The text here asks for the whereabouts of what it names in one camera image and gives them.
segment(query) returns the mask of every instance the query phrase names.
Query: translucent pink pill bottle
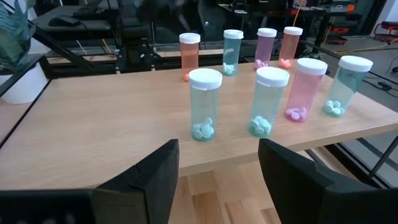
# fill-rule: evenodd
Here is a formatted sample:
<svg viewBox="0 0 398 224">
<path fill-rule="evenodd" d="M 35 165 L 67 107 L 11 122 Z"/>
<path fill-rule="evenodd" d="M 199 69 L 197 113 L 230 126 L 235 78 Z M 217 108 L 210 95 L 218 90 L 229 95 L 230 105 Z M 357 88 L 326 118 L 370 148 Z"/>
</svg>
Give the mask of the translucent pink pill bottle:
<svg viewBox="0 0 398 224">
<path fill-rule="evenodd" d="M 256 71 L 259 68 L 268 66 L 271 58 L 272 48 L 277 31 L 270 28 L 260 28 L 257 31 L 259 36 L 257 39 L 256 57 L 254 59 L 253 69 Z"/>
<path fill-rule="evenodd" d="M 198 68 L 199 42 L 199 34 L 184 33 L 180 35 L 182 79 L 185 82 L 189 81 L 189 73 Z"/>
<path fill-rule="evenodd" d="M 317 59 L 301 58 L 297 60 L 297 70 L 284 113 L 288 120 L 305 121 L 327 69 L 328 65 Z"/>
<path fill-rule="evenodd" d="M 293 58 L 296 54 L 297 45 L 303 29 L 298 27 L 285 27 L 282 47 L 280 48 L 278 67 L 290 68 L 293 65 Z"/>
</svg>

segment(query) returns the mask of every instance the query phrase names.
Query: wooden table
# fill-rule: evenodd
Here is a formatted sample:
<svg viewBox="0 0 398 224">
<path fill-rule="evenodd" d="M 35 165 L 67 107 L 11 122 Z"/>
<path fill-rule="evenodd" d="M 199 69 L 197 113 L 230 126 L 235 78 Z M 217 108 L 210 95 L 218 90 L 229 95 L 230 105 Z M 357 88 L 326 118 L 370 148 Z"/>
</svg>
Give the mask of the wooden table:
<svg viewBox="0 0 398 224">
<path fill-rule="evenodd" d="M 210 142 L 191 138 L 189 85 L 180 70 L 53 80 L 0 150 L 0 189 L 100 184 L 173 138 L 180 141 L 180 175 L 254 161 L 259 140 L 246 124 L 255 73 L 250 63 L 239 70 L 223 79 Z M 271 139 L 301 151 L 398 128 L 396 112 L 359 93 L 344 117 L 324 115 L 331 82 L 324 77 L 303 124 L 282 116 L 288 86 Z"/>
</svg>

